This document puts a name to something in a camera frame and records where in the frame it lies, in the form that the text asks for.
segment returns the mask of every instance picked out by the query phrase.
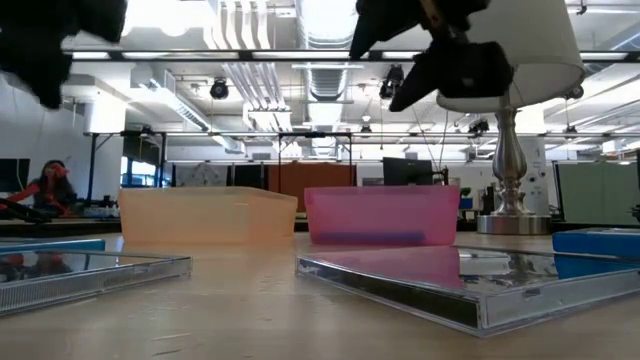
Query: translucent plastic container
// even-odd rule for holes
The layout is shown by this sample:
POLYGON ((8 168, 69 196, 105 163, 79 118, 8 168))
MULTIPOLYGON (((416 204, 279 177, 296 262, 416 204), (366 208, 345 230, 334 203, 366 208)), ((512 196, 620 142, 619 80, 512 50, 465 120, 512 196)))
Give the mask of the translucent plastic container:
POLYGON ((308 188, 304 194, 314 244, 451 245, 457 186, 308 188))

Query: person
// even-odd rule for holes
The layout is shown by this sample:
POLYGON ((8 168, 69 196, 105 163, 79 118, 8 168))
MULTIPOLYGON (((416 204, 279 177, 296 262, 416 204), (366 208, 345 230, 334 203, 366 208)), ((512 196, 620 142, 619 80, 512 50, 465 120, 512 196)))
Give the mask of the person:
POLYGON ((40 178, 32 181, 21 192, 7 197, 20 202, 33 196, 33 208, 58 216, 71 216, 75 192, 67 179, 69 170, 60 160, 50 160, 43 167, 40 178))

